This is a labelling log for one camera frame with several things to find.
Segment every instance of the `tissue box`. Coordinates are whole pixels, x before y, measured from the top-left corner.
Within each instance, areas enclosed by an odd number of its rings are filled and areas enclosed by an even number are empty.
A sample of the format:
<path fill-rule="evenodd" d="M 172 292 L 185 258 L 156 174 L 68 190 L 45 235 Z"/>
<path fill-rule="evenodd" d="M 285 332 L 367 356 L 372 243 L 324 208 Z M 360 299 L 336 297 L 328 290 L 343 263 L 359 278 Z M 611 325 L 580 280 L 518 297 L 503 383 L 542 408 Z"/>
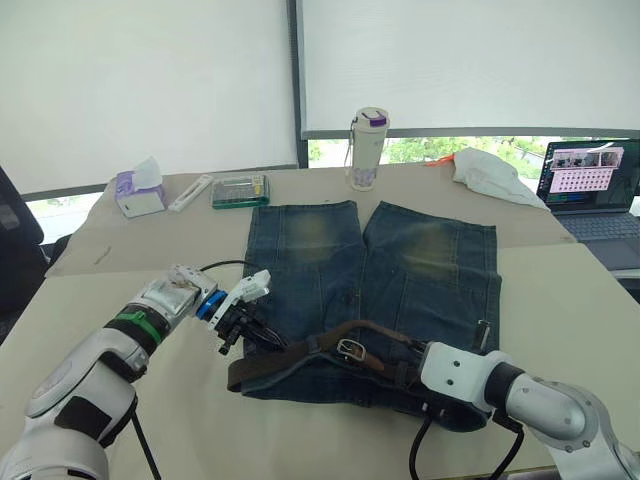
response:
<path fill-rule="evenodd" d="M 128 218 L 161 212 L 167 208 L 162 184 L 136 190 L 133 171 L 120 172 L 116 177 L 116 203 Z"/>

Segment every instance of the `orange object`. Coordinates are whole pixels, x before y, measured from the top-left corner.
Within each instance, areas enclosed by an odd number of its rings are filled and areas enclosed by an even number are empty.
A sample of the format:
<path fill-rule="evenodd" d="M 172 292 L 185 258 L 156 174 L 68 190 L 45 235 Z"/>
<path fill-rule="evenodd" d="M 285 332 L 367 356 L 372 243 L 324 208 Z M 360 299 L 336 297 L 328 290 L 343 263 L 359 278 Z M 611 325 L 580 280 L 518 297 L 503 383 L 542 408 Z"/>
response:
<path fill-rule="evenodd" d="M 425 162 L 425 166 L 437 167 L 438 165 L 442 165 L 447 162 L 453 162 L 453 158 L 455 157 L 455 155 L 456 155 L 455 153 L 452 153 L 451 155 L 447 155 L 446 157 L 439 158 L 438 160 L 435 160 L 433 162 Z"/>

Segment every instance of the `black chair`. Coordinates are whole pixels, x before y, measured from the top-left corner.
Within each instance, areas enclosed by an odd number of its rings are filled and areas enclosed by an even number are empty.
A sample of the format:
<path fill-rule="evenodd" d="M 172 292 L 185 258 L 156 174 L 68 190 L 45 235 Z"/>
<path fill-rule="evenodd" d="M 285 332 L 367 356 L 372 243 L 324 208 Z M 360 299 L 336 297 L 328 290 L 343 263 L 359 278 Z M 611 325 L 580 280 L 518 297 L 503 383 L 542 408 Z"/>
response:
<path fill-rule="evenodd" d="M 0 168 L 0 344 L 42 282 L 49 266 L 42 229 Z"/>

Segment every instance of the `green case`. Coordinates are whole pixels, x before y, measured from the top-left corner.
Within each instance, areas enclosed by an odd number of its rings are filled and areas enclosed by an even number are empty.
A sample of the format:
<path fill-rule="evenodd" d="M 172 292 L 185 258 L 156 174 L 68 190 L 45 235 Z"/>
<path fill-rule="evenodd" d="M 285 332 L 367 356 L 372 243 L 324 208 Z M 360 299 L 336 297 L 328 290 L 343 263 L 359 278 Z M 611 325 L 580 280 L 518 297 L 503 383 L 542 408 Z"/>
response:
<path fill-rule="evenodd" d="M 269 182 L 265 175 L 214 180 L 211 206 L 215 209 L 257 207 L 269 204 Z"/>

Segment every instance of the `white thermos bottle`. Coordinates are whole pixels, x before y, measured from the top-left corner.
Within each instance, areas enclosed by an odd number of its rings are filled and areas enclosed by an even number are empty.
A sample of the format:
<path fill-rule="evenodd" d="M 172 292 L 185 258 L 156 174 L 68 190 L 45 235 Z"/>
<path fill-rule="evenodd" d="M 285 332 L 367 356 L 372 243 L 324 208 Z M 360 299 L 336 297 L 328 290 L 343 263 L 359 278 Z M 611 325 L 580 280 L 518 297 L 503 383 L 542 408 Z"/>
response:
<path fill-rule="evenodd" d="M 351 128 L 353 131 L 351 186 L 356 190 L 371 190 L 378 173 L 384 139 L 389 129 L 389 114 L 382 108 L 361 108 L 356 113 Z"/>

